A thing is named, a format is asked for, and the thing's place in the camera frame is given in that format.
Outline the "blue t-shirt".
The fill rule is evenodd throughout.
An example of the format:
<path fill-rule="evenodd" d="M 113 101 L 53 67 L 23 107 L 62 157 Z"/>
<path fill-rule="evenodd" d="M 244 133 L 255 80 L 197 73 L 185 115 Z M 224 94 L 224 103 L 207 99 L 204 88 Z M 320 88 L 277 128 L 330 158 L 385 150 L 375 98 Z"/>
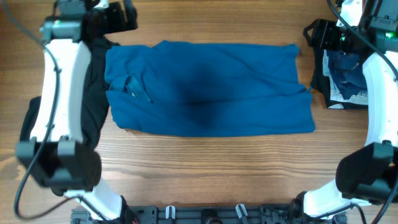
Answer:
<path fill-rule="evenodd" d="M 298 80 L 296 45 L 113 47 L 106 96 L 123 129 L 184 137 L 311 133 L 312 94 Z"/>

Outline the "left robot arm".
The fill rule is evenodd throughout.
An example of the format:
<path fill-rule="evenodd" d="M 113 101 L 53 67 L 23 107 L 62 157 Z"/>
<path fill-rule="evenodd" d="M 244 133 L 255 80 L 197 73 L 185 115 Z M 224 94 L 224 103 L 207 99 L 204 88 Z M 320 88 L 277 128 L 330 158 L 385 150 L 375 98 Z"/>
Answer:
<path fill-rule="evenodd" d="M 129 0 L 56 1 L 35 41 L 43 48 L 42 94 L 30 102 L 16 145 L 26 177 L 63 202 L 76 200 L 98 223 L 137 223 L 123 196 L 101 176 L 95 151 L 108 113 L 107 34 L 137 28 Z"/>

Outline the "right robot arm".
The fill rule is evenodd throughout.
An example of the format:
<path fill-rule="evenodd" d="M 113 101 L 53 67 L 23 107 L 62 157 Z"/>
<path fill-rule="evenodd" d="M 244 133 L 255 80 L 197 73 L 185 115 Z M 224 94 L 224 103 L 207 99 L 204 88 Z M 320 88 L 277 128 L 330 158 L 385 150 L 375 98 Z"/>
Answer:
<path fill-rule="evenodd" d="M 302 192 L 291 218 L 321 222 L 351 208 L 379 205 L 377 220 L 397 202 L 397 2 L 329 2 L 335 21 L 317 19 L 303 31 L 315 50 L 312 86 L 330 98 L 349 88 L 350 99 L 366 84 L 368 134 L 363 148 L 338 164 L 335 178 Z"/>

